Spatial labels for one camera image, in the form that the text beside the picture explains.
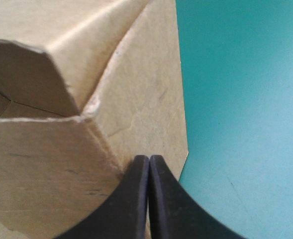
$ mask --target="crease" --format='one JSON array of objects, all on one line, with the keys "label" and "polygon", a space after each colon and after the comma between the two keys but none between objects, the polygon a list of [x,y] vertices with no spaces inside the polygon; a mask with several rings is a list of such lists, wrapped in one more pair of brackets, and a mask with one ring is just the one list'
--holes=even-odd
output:
[{"label": "crease", "polygon": [[107,74],[107,70],[109,68],[109,65],[112,63],[113,58],[117,55],[117,52],[119,50],[119,48],[121,47],[123,41],[125,40],[125,37],[128,35],[128,33],[131,31],[131,29],[134,27],[135,23],[137,22],[137,20],[140,18],[141,14],[144,12],[145,8],[147,7],[147,5],[150,3],[151,0],[148,0],[147,3],[144,5],[144,7],[141,9],[141,11],[138,13],[137,17],[133,20],[132,24],[129,26],[129,28],[126,30],[126,32],[123,34],[123,36],[121,37],[121,39],[119,40],[119,42],[117,43],[117,45],[115,46],[114,50],[112,51],[111,56],[109,57],[107,63],[105,64],[105,67],[99,77],[99,79],[97,80],[97,83],[92,91],[92,93],[89,95],[89,98],[87,100],[87,102],[85,103],[83,112],[85,114],[92,114],[94,112],[91,111],[91,107],[90,105],[99,100],[99,97],[96,95],[97,94],[97,89],[100,87],[101,84],[103,84],[103,79],[105,78],[104,76]]},{"label": "crease", "polygon": [[9,102],[8,102],[8,104],[7,104],[7,106],[5,107],[5,109],[1,112],[1,114],[0,114],[0,118],[1,118],[1,116],[3,115],[3,113],[5,113],[5,111],[9,108],[9,106],[11,105],[11,103],[12,103],[12,101],[9,101]]}]

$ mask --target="cardboard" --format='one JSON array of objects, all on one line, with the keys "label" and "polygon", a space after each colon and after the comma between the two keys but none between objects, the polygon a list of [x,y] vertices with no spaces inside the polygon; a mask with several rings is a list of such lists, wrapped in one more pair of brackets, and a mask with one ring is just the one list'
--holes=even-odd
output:
[{"label": "cardboard", "polygon": [[174,0],[0,0],[0,238],[52,238],[137,154],[187,156]]}]

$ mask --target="teal background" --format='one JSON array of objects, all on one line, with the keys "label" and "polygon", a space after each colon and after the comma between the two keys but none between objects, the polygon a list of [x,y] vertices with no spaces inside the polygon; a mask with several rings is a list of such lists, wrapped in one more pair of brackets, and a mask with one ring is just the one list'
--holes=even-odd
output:
[{"label": "teal background", "polygon": [[177,0],[180,182],[251,239],[293,239],[293,0]]}]

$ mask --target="black curved object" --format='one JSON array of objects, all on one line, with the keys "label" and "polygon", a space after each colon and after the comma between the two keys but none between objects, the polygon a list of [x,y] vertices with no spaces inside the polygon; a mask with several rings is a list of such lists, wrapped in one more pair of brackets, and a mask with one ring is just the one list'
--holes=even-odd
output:
[{"label": "black curved object", "polygon": [[149,184],[152,239],[243,239],[186,193],[162,156],[150,159]]},{"label": "black curved object", "polygon": [[56,239],[143,239],[149,159],[136,156],[119,186],[79,224]]}]

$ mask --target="torn cardboard edge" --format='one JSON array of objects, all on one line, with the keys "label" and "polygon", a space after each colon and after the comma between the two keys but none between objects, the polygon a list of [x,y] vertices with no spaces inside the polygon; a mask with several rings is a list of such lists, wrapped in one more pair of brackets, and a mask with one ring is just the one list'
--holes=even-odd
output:
[{"label": "torn cardboard edge", "polygon": [[[86,18],[56,39],[43,40],[40,46],[37,40],[32,45],[24,38],[0,38],[0,93],[16,103],[54,114],[79,115],[118,43],[148,2],[97,2],[101,9],[91,15],[86,11]],[[30,32],[31,38],[37,35],[34,29]]]}]

